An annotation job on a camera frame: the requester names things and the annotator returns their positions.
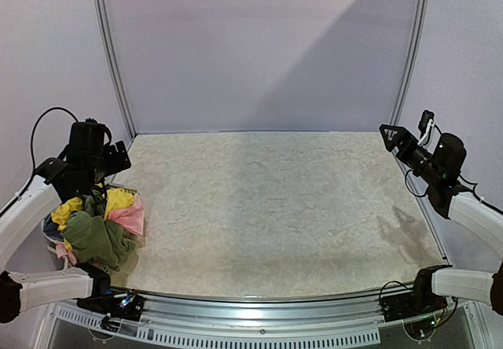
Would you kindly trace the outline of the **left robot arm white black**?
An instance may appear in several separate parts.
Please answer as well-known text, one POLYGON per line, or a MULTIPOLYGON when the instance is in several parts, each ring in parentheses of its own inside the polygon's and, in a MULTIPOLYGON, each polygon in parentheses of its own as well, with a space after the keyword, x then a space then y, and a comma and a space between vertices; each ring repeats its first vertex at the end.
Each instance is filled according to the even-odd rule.
POLYGON ((87 299, 99 312, 117 304, 110 277, 93 265, 65 270, 19 273, 7 264, 31 231, 56 207, 88 195, 107 177, 130 168, 123 141, 93 120, 74 122, 68 144, 57 157, 40 163, 27 185, 1 211, 1 322, 8 323, 33 307, 66 299, 87 299))

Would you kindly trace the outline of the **yellow shorts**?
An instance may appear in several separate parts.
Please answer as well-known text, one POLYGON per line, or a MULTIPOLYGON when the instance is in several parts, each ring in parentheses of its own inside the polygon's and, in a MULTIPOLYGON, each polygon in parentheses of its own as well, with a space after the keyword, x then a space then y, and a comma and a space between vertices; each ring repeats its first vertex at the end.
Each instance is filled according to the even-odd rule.
MULTIPOLYGON (((105 218, 107 218, 113 210, 131 207, 134 203, 134 193, 124 188, 109 189, 105 199, 105 218)), ((67 225, 70 214, 82 211, 83 208, 84 201, 79 197, 74 197, 52 211, 51 217, 53 222, 59 226, 58 229, 62 231, 67 225)))

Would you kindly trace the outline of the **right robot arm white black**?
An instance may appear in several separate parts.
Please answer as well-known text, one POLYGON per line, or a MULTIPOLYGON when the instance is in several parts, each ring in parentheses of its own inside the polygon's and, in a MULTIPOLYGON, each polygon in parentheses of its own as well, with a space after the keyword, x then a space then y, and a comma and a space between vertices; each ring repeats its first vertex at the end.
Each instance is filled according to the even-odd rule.
MULTIPOLYGON (((388 152, 405 164, 426 184, 426 197, 435 212, 475 234, 502 255, 502 211, 492 207, 474 189, 460 182, 466 158, 464 142, 451 133, 441 133, 434 152, 423 144, 428 128, 415 138, 405 127, 382 124, 380 134, 388 152)), ((502 269, 495 273, 460 270, 451 266, 430 266, 418 271, 413 291, 406 298, 412 314, 450 296, 477 301, 502 314, 502 269)))

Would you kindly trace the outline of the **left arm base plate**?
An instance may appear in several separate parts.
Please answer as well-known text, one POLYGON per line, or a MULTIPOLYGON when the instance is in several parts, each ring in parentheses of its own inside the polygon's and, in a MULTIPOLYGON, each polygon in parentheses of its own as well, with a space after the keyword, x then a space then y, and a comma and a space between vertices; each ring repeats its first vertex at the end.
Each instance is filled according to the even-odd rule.
POLYGON ((84 310, 121 318, 140 321, 145 305, 145 298, 136 292, 123 292, 100 297, 77 299, 76 305, 84 310))

